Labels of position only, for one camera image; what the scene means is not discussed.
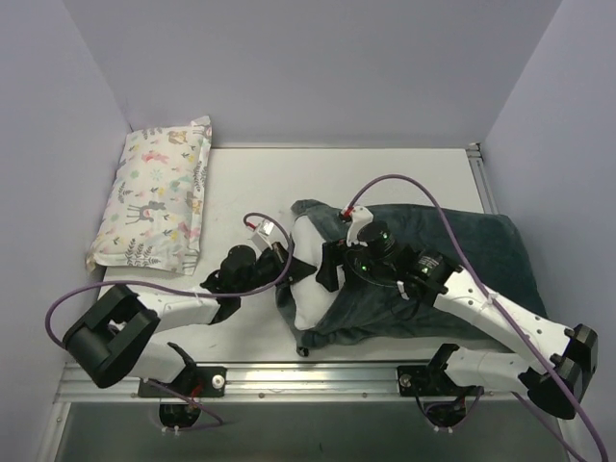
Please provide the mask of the white pillow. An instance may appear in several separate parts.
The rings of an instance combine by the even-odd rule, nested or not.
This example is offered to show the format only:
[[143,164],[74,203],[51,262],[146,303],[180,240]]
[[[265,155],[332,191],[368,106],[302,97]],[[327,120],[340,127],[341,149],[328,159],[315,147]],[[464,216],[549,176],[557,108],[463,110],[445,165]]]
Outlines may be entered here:
[[[295,242],[296,259],[319,270],[325,239],[308,217],[302,216],[295,220],[292,237]],[[300,331],[315,328],[338,296],[338,292],[328,292],[316,280],[315,273],[294,283],[291,293],[295,301],[295,328]]]

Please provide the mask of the dark green plush pillowcase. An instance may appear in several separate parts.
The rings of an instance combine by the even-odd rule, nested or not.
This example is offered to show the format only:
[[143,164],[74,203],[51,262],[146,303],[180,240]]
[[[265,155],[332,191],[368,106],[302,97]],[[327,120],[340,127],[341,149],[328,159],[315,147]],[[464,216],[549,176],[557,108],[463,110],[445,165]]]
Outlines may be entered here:
[[[298,200],[291,211],[294,223],[297,218],[308,217],[326,243],[347,235],[347,224],[340,219],[339,209],[317,199]],[[536,315],[547,315],[526,247],[509,217],[449,209],[437,212],[417,204],[373,205],[370,211],[375,219],[389,225],[399,243],[409,244],[415,250],[439,251],[455,262],[467,259],[487,287]],[[294,284],[277,288],[276,307],[298,347],[351,346],[374,337],[488,337],[453,315],[401,298],[393,289],[370,287],[363,282],[347,284],[345,274],[338,274],[340,289],[336,300],[321,322],[309,330],[295,328],[295,301],[291,293]]]

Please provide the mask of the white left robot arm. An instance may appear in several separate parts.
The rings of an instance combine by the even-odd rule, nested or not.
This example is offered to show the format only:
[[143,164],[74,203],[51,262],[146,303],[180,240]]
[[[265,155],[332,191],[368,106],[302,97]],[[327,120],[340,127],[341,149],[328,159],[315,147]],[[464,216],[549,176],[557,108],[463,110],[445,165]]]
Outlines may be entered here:
[[207,380],[183,348],[157,343],[154,335],[228,320],[244,296],[281,280],[289,260],[290,251],[279,243],[260,255],[236,245],[201,284],[203,295],[138,294],[115,283],[68,328],[62,346],[102,389],[131,376],[159,382],[174,396],[187,395]]

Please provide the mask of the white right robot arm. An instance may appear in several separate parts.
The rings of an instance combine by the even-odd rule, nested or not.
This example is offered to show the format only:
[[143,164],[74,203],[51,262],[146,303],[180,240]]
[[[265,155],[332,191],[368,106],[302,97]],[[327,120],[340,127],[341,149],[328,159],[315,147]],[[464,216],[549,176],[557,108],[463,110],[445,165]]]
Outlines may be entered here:
[[388,225],[364,226],[355,244],[325,243],[317,280],[339,289],[337,270],[348,280],[395,290],[405,300],[453,315],[507,347],[506,353],[443,345],[427,369],[429,387],[482,387],[524,393],[546,413],[573,419],[597,366],[597,332],[581,323],[568,327],[536,315],[483,286],[468,269],[443,253],[398,244]]

